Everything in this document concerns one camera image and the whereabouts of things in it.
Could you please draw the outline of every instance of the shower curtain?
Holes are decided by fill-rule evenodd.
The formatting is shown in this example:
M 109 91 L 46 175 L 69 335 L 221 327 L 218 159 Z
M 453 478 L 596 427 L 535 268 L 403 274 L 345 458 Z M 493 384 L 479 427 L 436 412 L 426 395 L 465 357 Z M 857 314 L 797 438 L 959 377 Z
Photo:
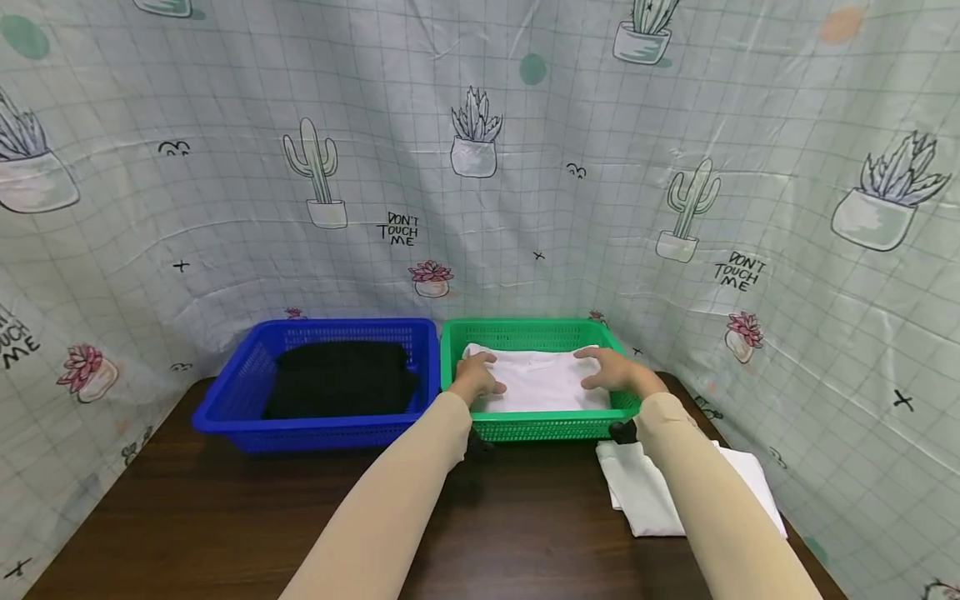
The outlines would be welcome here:
M 5 0 L 0 598 L 270 319 L 582 317 L 960 597 L 957 0 Z

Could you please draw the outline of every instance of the beige sleeve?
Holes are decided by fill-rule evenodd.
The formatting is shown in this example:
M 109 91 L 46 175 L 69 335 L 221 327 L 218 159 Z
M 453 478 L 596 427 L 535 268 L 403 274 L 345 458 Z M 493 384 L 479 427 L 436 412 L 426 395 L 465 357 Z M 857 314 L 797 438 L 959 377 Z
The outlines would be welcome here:
M 750 488 L 675 396 L 644 399 L 636 425 L 715 600 L 821 598 Z
M 471 423 L 459 396 L 437 396 L 353 486 L 280 600 L 395 600 Z

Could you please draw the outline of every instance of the black cloth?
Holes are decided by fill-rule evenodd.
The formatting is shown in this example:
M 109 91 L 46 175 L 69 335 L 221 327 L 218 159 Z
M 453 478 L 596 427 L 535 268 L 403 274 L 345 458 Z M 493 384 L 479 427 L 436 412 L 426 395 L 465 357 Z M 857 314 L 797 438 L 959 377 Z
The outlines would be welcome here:
M 263 419 L 399 415 L 420 378 L 407 352 L 386 342 L 307 344 L 276 358 L 276 380 Z

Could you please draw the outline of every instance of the wooden table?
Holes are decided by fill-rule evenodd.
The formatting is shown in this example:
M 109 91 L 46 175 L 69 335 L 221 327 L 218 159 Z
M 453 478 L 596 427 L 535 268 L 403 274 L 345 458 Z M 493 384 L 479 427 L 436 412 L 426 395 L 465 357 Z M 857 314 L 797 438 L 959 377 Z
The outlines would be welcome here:
M 661 374 L 720 439 L 672 375 Z M 194 385 L 28 600 L 275 600 L 376 450 L 245 456 L 204 437 Z M 710 598 L 684 538 L 634 539 L 593 442 L 502 444 L 450 474 L 402 598 Z M 826 600 L 845 596 L 789 528 Z

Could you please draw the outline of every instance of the folded white shirt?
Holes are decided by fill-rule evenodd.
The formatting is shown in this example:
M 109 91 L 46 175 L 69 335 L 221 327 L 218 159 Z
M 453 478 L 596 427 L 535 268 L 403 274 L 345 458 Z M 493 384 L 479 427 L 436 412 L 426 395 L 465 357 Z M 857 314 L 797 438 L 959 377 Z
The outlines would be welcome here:
M 525 413 L 542 411 L 609 410 L 610 393 L 604 389 L 585 390 L 580 382 L 600 371 L 595 358 L 574 358 L 573 352 L 532 350 L 491 350 L 469 344 L 464 358 L 489 352 L 496 362 L 490 372 L 507 386 L 506 394 L 477 398 L 470 410 L 475 413 Z
M 721 448 L 717 442 L 713 445 L 747 483 L 760 506 L 777 526 L 780 536 L 786 539 L 780 511 L 777 510 L 774 496 L 763 475 L 763 467 L 756 456 Z M 596 452 L 610 488 L 611 504 L 616 510 L 623 511 L 635 538 L 685 535 L 666 480 L 650 457 L 643 453 L 641 443 L 619 445 L 615 442 L 599 442 Z

